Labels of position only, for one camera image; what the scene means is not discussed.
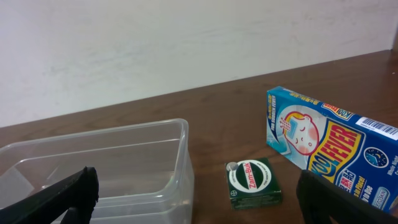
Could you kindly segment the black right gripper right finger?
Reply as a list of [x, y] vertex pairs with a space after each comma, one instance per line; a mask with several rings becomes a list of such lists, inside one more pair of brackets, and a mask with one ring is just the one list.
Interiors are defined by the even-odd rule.
[[394, 224], [394, 217], [342, 190], [313, 172], [300, 174], [296, 195], [305, 223]]

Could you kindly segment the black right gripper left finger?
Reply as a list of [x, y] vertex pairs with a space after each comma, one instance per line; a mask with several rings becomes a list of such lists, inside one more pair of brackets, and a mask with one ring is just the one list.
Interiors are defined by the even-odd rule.
[[89, 224], [98, 200], [96, 169], [84, 167], [50, 187], [1, 209], [1, 223], [52, 223], [63, 215], [61, 224]]

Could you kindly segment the blue Kool Fever box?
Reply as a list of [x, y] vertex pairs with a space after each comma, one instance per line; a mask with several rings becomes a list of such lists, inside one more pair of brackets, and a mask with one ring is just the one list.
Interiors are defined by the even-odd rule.
[[397, 128], [278, 86], [267, 144], [297, 167], [387, 213], [397, 211]]

